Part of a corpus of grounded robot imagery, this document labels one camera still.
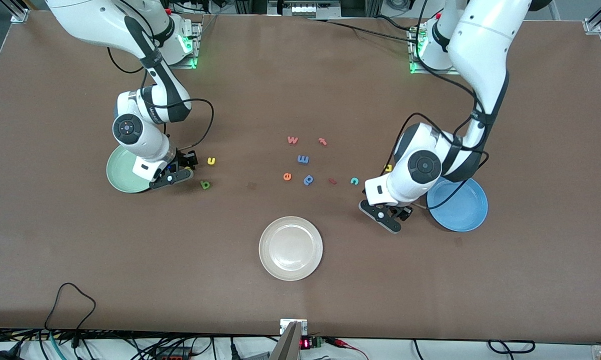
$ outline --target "plate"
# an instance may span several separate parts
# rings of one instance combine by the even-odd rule
[[[139,193],[150,188],[150,182],[134,173],[136,155],[125,150],[122,145],[109,155],[107,160],[107,180],[116,190],[124,193]]]
[[[285,216],[262,232],[258,244],[262,266],[271,276],[285,281],[307,278],[323,257],[323,239],[309,221]]]
[[[427,192],[427,207],[442,203],[460,184],[439,178]],[[470,178],[449,201],[429,212],[449,230],[461,233],[472,231],[481,226],[488,216],[488,197],[481,185]]]

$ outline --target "white plate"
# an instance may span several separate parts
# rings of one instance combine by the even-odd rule
[[[262,232],[258,253],[262,266],[271,276],[285,281],[301,280],[319,266],[323,239],[306,219],[285,216]]]

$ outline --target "wooden leg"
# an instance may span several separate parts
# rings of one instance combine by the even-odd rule
[[[25,5],[27,5],[27,8],[29,10],[38,10],[38,8],[36,6],[34,6],[34,4],[30,1],[30,0],[22,0],[22,2],[24,2]]]

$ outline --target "black plug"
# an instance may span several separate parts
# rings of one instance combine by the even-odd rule
[[[21,342],[17,343],[9,351],[0,351],[0,360],[24,360],[19,357]]]
[[[234,344],[234,338],[231,337],[230,340],[231,345],[229,346],[229,348],[231,349],[231,360],[243,360],[243,358],[241,358],[241,356],[239,355],[239,351],[236,350],[236,344]]]

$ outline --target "brown table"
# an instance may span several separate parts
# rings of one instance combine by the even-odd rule
[[[401,35],[382,20],[351,23]],[[216,107],[197,146],[216,164],[125,194],[105,174],[112,108],[142,73],[120,73],[104,48],[33,12],[0,55],[0,327],[42,326],[72,281],[98,302],[93,329],[275,334],[297,317],[340,337],[601,341],[600,38],[579,22],[526,22],[508,66],[492,157],[475,176],[485,223],[449,232],[416,209],[392,235],[358,210],[350,178],[378,175],[410,113],[450,130],[472,106],[410,74],[404,43],[302,18],[219,16],[198,69],[175,72]],[[186,145],[208,119],[196,104],[167,129]],[[287,215],[324,243],[298,282],[259,260],[262,231]],[[89,309],[66,291],[51,325],[74,328]]]

